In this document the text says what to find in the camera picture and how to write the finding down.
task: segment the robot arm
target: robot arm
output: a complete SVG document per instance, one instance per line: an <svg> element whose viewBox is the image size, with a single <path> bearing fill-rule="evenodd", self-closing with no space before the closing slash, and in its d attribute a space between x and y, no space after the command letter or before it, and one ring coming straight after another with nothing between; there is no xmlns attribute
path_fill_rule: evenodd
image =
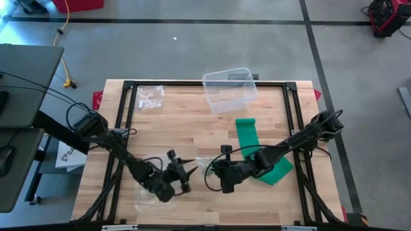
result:
<svg viewBox="0 0 411 231"><path fill-rule="evenodd" d="M326 111L321 112L316 115L311 120L311 123L304 129L275 146L260 148L245 157L245 160L243 161L231 161L229 154L232 152L232 147L223 145L221 149L222 153L227 153L226 159L217 160L211 164L211 169L214 171L215 175L220 178L222 192L233 193L234 185L242 183L242 181L248 177L253 176L258 178L263 176L275 168L274 165L279 162L281 157L293 150L313 151L318 145L318 140L327 142L330 139L333 139L344 127L338 120L338 116L341 112L342 111L338 111L334 114ZM329 222L341 222L327 208L304 173L302 182L319 205L319 208L326 219Z"/></svg>
<svg viewBox="0 0 411 231"><path fill-rule="evenodd" d="M85 141L94 142L113 154L119 160L119 164L128 167L134 180L154 193L160 201L167 202L175 196L171 183L177 180L181 182L182 193L190 192L188 181L196 168L186 172L183 165L193 160L176 158L174 150L170 150L167 156L171 162L163 170L149 161L135 158L127 151L122 134L114 130L109 131L107 120L96 112L82 117L73 128L74 132L84 137Z"/></svg>

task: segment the wooden tabletop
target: wooden tabletop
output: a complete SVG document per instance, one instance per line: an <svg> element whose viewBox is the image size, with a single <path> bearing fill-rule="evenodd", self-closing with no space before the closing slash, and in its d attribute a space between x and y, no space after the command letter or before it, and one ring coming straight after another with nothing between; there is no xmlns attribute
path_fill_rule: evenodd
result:
<svg viewBox="0 0 411 231"><path fill-rule="evenodd" d="M313 85L310 81L296 83L302 116L307 124L319 112ZM110 127L116 121L122 86L123 80L107 80L104 88L99 113L107 119ZM127 97L122 127L125 125L130 93ZM298 127L295 113L293 117L295 127ZM258 87L258 97L248 109L213 115L202 87L167 86L164 87L162 107L134 112L131 128L138 132L130 136L127 149L141 158L164 156L170 149L174 149L177 156L182 158L215 157L220 154L222 144L239 148L236 118L256 118L260 144L276 144L288 137L283 92L280 88ZM89 152L74 205L73 219L83 215L100 193L108 156L108 152L103 149ZM241 159L241 153L233 156ZM286 158L294 164L291 153ZM335 216L343 219L329 157L315 150L311 161L318 193ZM186 166L186 170L196 165L196 162L192 162ZM209 179L211 186L218 188L215 176L210 176ZM162 225L292 225L295 220L302 221L295 169L274 186L249 178L236 185L235 192L231 194L210 191L204 184L200 170L193 173L189 184L192 190L190 193L174 197L168 204L155 203L148 207L144 205L151 202L141 199L144 191L136 189L136 182L125 168L116 221L127 219L127 223ZM139 200L136 199L136 192L139 193ZM314 218L312 200L307 192L306 194L310 214ZM110 196L105 215L108 214L109 207Z"/></svg>

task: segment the green cloth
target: green cloth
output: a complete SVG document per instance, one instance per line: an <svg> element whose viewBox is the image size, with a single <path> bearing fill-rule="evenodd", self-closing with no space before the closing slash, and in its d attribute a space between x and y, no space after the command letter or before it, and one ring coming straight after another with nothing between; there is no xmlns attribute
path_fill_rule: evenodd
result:
<svg viewBox="0 0 411 231"><path fill-rule="evenodd" d="M236 119L237 135L240 147L259 144L255 123L256 119ZM243 157L246 157L258 149L260 148L245 148L241 150L241 154ZM258 178L258 180L274 185L289 171L291 171L291 169L293 169L293 165L286 158L281 157L280 161L275 164L274 169Z"/></svg>

